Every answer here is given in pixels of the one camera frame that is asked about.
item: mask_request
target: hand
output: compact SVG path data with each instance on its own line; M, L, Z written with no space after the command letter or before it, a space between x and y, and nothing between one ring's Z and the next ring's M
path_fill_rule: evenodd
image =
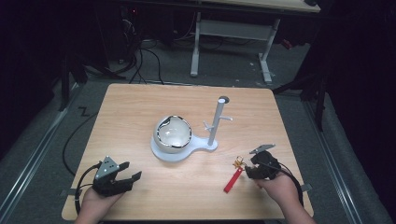
M119 198L121 198L122 195L123 193L110 197L104 197L99 195L92 188L87 189L84 194L81 209L75 223L98 223L103 217L105 217L111 206L113 206L113 204Z
M254 181L277 203L298 201L298 192L293 181L282 172L278 172L273 180L255 179Z
M297 188L290 177L279 172L273 180L255 179L254 181L277 202L289 224L316 223L301 206Z

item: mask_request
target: desk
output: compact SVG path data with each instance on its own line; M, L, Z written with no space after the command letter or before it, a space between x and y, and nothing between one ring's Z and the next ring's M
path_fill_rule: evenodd
M275 10L291 10L299 12L320 12L318 6L311 7L302 0L202 0L207 3L229 4L243 7L264 7ZM273 25L256 25L238 22L201 20L201 13L197 14L195 25L195 45L191 60L191 76L198 76L199 63L199 40L200 35L218 35L266 41L262 53L259 53L259 61L265 83L271 84L271 74L267 64L267 57L274 42L280 19L276 18Z
M203 121L211 122L220 96L228 96L224 106L215 151L193 152L186 160L169 163L157 159L150 138L157 122L168 115L179 115L192 132L208 137ZM233 176L237 156L251 158L249 151L262 144L275 143L269 151L303 180L274 95L266 89L126 85L109 86L90 140L71 188L82 174L105 156L116 163L129 161L130 167L117 179L142 171L134 183L107 214L109 220L220 220L283 218L277 204L242 173L232 190L223 192ZM93 181L90 172L83 184ZM313 216L308 195L304 206ZM76 218L74 197L69 196L62 213L64 219Z

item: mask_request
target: table top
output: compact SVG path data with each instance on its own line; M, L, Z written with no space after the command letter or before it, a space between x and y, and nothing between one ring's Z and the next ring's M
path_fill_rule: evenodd
M304 0L202 0L203 2L232 4L246 7L266 7L273 9L320 12L318 5L311 7Z
M230 98L222 116L233 120L220 121L216 150L195 151L180 162L165 162L154 156L150 138L160 119L181 116L190 124L193 134L208 137L203 122L212 123L220 96ZM112 207L107 220L283 218L277 204L245 172L229 193L223 191L236 171L233 167L236 157L242 156L247 165L252 165L249 151L263 144L276 144L269 149L271 154L303 184L270 90L112 84L71 188L76 188L88 168L110 156L117 164L130 162L130 167L119 172L116 180L130 178L139 171L142 176ZM82 184L90 184L94 175L95 171L88 173ZM313 216L306 192L304 207ZM77 217L73 196L67 198L62 216L66 220Z

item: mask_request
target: red object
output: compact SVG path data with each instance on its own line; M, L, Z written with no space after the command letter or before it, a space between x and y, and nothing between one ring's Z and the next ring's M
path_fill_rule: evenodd
M231 178L231 180L228 182L227 186L224 188L224 191L226 193L230 192L231 188L233 187L233 184L238 179L238 177L242 174L242 171L244 171L244 169L242 169L242 167L239 167L236 170L235 174L233 174L233 178Z
M293 45L292 45L288 40L283 39L282 42L281 42L281 44L282 44L283 47L285 47L286 49L291 49L291 48L293 48Z

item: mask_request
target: white stand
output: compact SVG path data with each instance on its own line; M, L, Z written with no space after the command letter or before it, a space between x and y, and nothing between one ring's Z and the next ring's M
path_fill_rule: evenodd
M215 140L213 142L213 145L210 146L207 144L207 141L209 138L200 138L195 136L194 134L191 135L191 140L186 147L181 150L178 153L166 153L161 151L157 144L154 142L154 138L151 137L151 150L154 153L154 155L162 160L162 161L170 161L170 162L176 162L176 161L183 161L187 159L190 154L194 151L198 150L204 150L204 151L214 151L218 147L218 142Z
M228 99L228 97L221 96L218 99L218 106L216 107L216 113L215 113L215 117L213 118L213 124L209 126L204 122L206 129L210 132L210 136L208 138L200 138L192 133L190 142L183 148L183 150L177 153L167 153L162 151L158 147L157 143L154 141L155 136L152 136L150 144L151 144L151 150L154 153L154 155L158 159L163 161L176 162L176 161L185 160L190 156L192 152L197 150L214 151L218 147L218 142L215 140L215 135L219 127L219 121L221 119L233 120L232 118L223 117L221 115L224 105L227 104L229 101L230 99Z

